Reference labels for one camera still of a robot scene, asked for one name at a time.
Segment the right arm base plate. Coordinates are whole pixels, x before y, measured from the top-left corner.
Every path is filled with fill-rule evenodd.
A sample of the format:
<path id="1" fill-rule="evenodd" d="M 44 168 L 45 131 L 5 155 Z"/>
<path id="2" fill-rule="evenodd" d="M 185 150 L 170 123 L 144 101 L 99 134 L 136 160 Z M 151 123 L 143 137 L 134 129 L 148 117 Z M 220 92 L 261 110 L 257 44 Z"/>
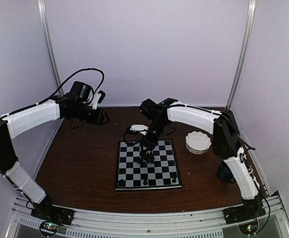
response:
<path id="1" fill-rule="evenodd" d="M 248 205 L 240 205 L 236 207 L 228 207 L 223 210 L 226 224 L 240 223 L 255 219 L 256 217 L 264 216 L 266 210 L 263 206 L 255 208 Z"/>

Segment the black grey chessboard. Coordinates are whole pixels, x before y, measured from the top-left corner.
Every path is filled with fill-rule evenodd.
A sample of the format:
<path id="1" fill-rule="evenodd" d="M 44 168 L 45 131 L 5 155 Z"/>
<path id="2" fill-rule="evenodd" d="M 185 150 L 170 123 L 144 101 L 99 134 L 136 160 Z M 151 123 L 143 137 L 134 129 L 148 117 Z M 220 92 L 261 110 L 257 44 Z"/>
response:
<path id="1" fill-rule="evenodd" d="M 140 146 L 127 145 L 124 141 L 118 142 L 115 190 L 137 191 L 152 189 L 175 189 L 182 188 L 180 170 L 178 168 L 174 144 L 171 139 L 160 140 L 153 150 L 154 163 L 141 166 Z M 172 184 L 172 178 L 178 177 L 179 183 Z M 148 185 L 143 185 L 147 178 Z M 119 187 L 120 179 L 126 181 L 125 187 Z"/>

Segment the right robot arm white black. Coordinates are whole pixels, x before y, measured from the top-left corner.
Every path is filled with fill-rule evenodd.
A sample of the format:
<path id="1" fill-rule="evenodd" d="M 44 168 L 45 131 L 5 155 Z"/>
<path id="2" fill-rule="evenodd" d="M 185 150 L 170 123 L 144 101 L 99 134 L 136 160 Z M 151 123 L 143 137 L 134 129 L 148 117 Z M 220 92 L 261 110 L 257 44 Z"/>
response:
<path id="1" fill-rule="evenodd" d="M 172 122 L 187 124 L 204 130 L 213 136 L 212 150 L 229 167 L 236 180 L 243 201 L 240 215 L 250 219 L 263 207 L 263 195 L 260 191 L 253 168 L 246 160 L 243 146 L 246 144 L 232 111 L 207 110 L 184 104 L 176 99 L 167 98 L 159 104 L 151 99 L 142 102 L 139 111 L 151 121 L 149 126 L 132 125 L 132 131 L 143 136 L 141 146 L 152 150 L 162 135 L 164 128 Z"/>

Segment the black chess king piece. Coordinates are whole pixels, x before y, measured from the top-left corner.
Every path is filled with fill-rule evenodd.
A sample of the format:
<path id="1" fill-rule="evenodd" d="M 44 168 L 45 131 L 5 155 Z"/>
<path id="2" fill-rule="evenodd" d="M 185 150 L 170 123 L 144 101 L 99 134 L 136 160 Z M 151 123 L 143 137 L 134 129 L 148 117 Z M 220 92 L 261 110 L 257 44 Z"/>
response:
<path id="1" fill-rule="evenodd" d="M 147 185 L 148 185 L 147 178 L 145 178 L 145 179 L 143 180 L 143 185 L 144 185 L 144 186 L 147 186 Z"/>

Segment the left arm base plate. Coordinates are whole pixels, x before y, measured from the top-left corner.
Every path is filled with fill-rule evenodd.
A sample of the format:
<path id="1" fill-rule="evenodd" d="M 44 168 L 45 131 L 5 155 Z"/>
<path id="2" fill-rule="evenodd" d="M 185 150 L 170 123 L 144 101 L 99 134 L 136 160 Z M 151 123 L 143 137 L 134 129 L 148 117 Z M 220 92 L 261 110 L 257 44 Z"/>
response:
<path id="1" fill-rule="evenodd" d="M 71 225 L 75 211 L 69 208 L 52 206 L 52 212 L 49 215 L 43 215 L 37 209 L 31 211 L 31 216 L 42 220 L 51 221 L 55 224 Z"/>

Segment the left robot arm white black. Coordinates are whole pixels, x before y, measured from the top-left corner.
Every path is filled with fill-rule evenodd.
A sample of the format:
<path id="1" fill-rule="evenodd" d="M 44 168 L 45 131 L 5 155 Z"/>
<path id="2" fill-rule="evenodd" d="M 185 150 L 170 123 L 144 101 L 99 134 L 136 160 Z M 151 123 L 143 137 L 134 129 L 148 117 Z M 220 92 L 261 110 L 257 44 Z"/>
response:
<path id="1" fill-rule="evenodd" d="M 106 94 L 99 87 L 75 81 L 64 95 L 54 91 L 49 97 L 27 107 L 0 116 L 0 174 L 24 194 L 46 220 L 57 216 L 53 200 L 21 166 L 12 140 L 17 136 L 59 119 L 78 119 L 83 124 L 104 125 L 107 112 L 99 107 Z"/>

